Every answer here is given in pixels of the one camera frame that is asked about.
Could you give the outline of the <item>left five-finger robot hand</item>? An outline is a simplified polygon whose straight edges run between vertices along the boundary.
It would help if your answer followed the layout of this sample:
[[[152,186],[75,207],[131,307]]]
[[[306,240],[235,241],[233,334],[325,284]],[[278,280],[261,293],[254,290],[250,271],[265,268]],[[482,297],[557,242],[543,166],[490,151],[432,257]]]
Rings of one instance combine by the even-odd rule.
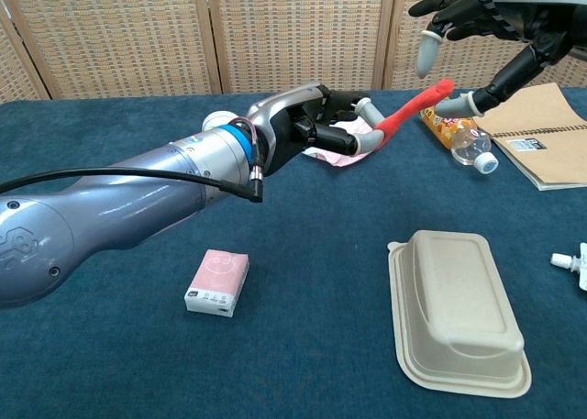
[[[261,132],[263,174],[270,176],[308,148],[357,156],[377,148],[384,116],[366,93],[309,83],[252,105],[246,118]]]

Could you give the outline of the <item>right five-finger robot hand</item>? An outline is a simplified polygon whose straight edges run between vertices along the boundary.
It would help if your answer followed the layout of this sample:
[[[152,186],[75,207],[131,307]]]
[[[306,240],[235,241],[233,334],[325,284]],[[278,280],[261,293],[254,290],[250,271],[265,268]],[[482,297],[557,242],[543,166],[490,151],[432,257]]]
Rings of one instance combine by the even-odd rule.
[[[432,17],[421,33],[419,78],[431,71],[444,39],[493,36],[525,43],[486,86],[438,103],[439,116],[483,116],[566,56],[586,59],[586,0],[420,0],[408,13]]]

